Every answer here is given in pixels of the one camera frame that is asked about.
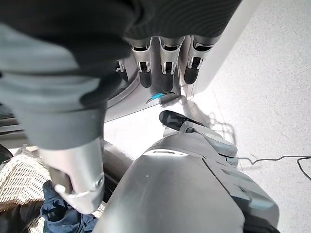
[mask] blue clothing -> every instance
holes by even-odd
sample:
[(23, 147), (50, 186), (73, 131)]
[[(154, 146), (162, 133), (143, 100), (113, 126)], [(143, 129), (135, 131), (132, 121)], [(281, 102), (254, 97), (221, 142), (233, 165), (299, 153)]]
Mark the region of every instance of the blue clothing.
[(70, 206), (53, 188), (52, 182), (43, 184), (44, 202), (41, 216), (45, 219), (47, 233), (90, 233), (98, 219), (83, 215)]

